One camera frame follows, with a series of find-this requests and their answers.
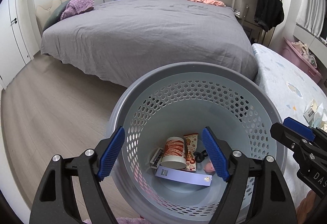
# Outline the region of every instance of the mattress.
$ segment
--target mattress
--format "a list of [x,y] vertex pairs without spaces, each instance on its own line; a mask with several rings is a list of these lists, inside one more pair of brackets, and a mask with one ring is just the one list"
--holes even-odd
[[251,80],[257,74],[233,10],[187,0],[101,4],[45,30],[41,53],[125,87],[153,69],[184,61],[225,66]]
[[[312,99],[327,107],[326,95],[307,74],[260,44],[253,44],[252,48],[259,66],[254,82],[272,100],[282,120],[291,117],[308,125],[303,113]],[[288,150],[284,177],[297,207],[310,189],[296,176],[299,165],[292,156]]]

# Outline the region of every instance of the red and white cup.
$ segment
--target red and white cup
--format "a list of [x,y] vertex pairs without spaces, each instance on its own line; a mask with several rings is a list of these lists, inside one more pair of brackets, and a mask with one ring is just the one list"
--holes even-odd
[[177,170],[186,167],[184,139],[180,137],[167,139],[160,165]]

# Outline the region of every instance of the dark green pillow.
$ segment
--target dark green pillow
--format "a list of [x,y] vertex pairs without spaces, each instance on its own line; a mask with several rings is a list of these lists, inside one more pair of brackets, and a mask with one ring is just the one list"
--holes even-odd
[[70,0],[63,2],[60,6],[58,6],[55,11],[51,14],[51,16],[46,21],[43,31],[47,28],[51,27],[53,24],[56,24],[60,20],[60,16],[65,11],[66,6],[68,5]]

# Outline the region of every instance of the black jacket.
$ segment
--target black jacket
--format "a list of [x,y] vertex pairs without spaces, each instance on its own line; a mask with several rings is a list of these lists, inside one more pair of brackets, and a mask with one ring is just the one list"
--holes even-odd
[[262,29],[269,31],[271,28],[281,24],[283,20],[283,3],[280,0],[258,0],[254,21]]

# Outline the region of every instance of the pink blanket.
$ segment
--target pink blanket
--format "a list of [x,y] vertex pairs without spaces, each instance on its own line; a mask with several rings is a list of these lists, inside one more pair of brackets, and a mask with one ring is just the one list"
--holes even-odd
[[82,14],[94,9],[94,0],[71,0],[65,11],[60,16],[60,20]]
[[205,4],[215,5],[215,6],[219,6],[219,7],[226,6],[222,1],[218,1],[218,0],[189,0],[189,1],[205,3]]

